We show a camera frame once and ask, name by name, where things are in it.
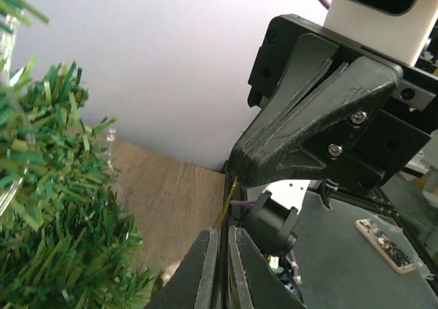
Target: mounting hole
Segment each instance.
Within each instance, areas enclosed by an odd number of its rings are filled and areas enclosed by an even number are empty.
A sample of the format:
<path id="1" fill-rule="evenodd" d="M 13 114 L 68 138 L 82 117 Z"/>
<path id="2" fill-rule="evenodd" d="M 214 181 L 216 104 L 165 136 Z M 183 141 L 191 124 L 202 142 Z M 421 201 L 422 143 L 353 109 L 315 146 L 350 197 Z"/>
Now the mounting hole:
<path id="1" fill-rule="evenodd" d="M 374 183 L 372 182 L 372 180 L 368 179 L 366 177 L 361 177 L 359 180 L 359 184 L 363 188 L 373 188 L 373 186 L 374 186 Z"/>
<path id="2" fill-rule="evenodd" d="M 395 139 L 388 140 L 385 145 L 388 150 L 391 150 L 393 152 L 400 148 L 400 142 Z"/>
<path id="3" fill-rule="evenodd" d="M 265 78 L 270 78 L 271 77 L 271 70 L 269 68 L 264 68 L 261 71 L 261 75 L 263 75 Z"/>
<path id="4" fill-rule="evenodd" d="M 415 91 L 411 88 L 405 88 L 400 92 L 400 98 L 403 100 L 413 100 Z"/>
<path id="5" fill-rule="evenodd" d="M 276 32 L 274 30 L 270 30 L 267 32 L 266 41 L 268 41 L 268 44 L 276 44 L 277 38 Z"/>

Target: dark gray surface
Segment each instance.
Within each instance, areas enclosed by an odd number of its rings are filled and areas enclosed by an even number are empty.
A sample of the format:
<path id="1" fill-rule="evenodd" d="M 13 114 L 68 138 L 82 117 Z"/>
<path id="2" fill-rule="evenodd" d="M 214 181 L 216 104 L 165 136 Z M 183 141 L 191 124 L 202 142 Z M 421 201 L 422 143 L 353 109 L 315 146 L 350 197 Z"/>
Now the dark gray surface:
<path id="1" fill-rule="evenodd" d="M 260 191 L 249 190 L 248 199 L 256 199 Z M 300 288 L 308 309 L 438 308 L 419 269 L 400 275 L 356 229 L 356 220 L 376 217 L 337 200 L 331 204 L 333 209 L 326 209 L 319 196 L 308 192 L 294 229 Z M 404 235 L 397 228 L 386 228 L 388 236 L 412 256 Z"/>
<path id="2" fill-rule="evenodd" d="M 395 174 L 381 187 L 417 239 L 425 243 L 438 225 L 438 209 L 432 207 L 423 193 L 401 174 Z"/>

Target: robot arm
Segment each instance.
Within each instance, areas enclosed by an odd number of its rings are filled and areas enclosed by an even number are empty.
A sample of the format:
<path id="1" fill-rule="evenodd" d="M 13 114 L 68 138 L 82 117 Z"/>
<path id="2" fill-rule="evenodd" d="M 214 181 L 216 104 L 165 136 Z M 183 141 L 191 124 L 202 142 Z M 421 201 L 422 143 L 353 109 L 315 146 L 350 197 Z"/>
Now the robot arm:
<path id="1" fill-rule="evenodd" d="M 438 79 L 413 67 L 438 0 L 387 4 L 333 0 L 324 27 L 293 15 L 268 27 L 249 79 L 262 110 L 227 166 L 244 187 L 268 184 L 243 221 L 264 254 L 292 249 L 310 180 L 364 195 L 438 128 Z"/>

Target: green pine needle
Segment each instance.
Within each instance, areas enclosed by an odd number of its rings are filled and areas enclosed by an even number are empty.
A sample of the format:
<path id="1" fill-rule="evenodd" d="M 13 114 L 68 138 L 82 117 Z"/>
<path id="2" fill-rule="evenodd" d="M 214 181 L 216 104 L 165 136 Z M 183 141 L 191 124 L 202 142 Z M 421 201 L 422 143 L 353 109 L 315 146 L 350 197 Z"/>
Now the green pine needle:
<path id="1" fill-rule="evenodd" d="M 0 192 L 29 168 L 0 217 L 0 308 L 142 308 L 153 274 L 131 268 L 142 239 L 133 215 L 117 203 L 106 147 L 99 145 L 115 119 L 83 123 L 79 108 L 88 91 L 75 63 L 52 66 L 22 94 L 33 65 L 34 59 L 8 92 L 31 129 L 0 89 Z"/>
<path id="2" fill-rule="evenodd" d="M 35 16 L 44 23 L 49 22 L 49 17 L 37 10 L 26 0 L 0 0 L 0 14 L 4 16 L 10 15 L 16 17 L 20 22 L 22 22 L 22 24 L 29 26 L 31 23 L 30 18 L 23 14 L 22 11 Z M 14 32 L 14 30 L 10 29 L 4 22 L 0 22 L 0 28 L 8 33 Z"/>

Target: clear plastic stem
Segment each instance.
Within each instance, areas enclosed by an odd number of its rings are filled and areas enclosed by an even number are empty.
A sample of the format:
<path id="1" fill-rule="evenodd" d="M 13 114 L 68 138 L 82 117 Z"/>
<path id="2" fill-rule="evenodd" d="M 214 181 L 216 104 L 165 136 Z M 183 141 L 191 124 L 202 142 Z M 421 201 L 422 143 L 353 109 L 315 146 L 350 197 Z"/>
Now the clear plastic stem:
<path id="1" fill-rule="evenodd" d="M 17 18 L 12 16 L 6 16 L 6 25 L 13 31 L 13 34 L 8 34 L 3 32 L 0 41 L 0 59 L 5 62 L 3 70 L 0 72 L 0 84 L 6 96 L 9 99 L 10 106 L 22 117 L 23 124 L 28 127 L 28 132 L 26 133 L 27 145 L 30 150 L 35 147 L 35 133 L 32 130 L 32 125 L 27 119 L 27 115 L 21 107 L 20 103 L 15 98 L 15 95 L 10 87 L 10 68 L 12 62 L 12 54 L 15 49 L 16 44 L 16 33 L 20 25 Z M 29 162 L 26 162 L 26 166 L 23 170 L 23 176 L 18 180 L 14 181 L 9 189 L 0 195 L 0 216 L 2 216 L 6 209 L 9 207 L 11 201 L 15 198 L 21 185 L 24 182 L 24 175 L 27 174 L 29 170 Z"/>
<path id="2" fill-rule="evenodd" d="M 114 187 L 116 188 L 117 194 L 118 196 L 122 199 L 123 204 L 125 205 L 126 210 L 129 210 L 129 203 L 128 200 L 126 199 L 123 191 L 122 191 L 122 187 L 120 187 L 120 184 L 117 181 L 117 176 L 116 173 L 114 171 L 114 167 L 112 165 L 112 150 L 114 147 L 114 141 L 116 140 L 116 129 L 110 128 L 107 132 L 107 164 L 108 164 L 108 168 L 109 168 L 109 172 L 111 174 L 111 179 L 112 182 L 114 184 Z"/>

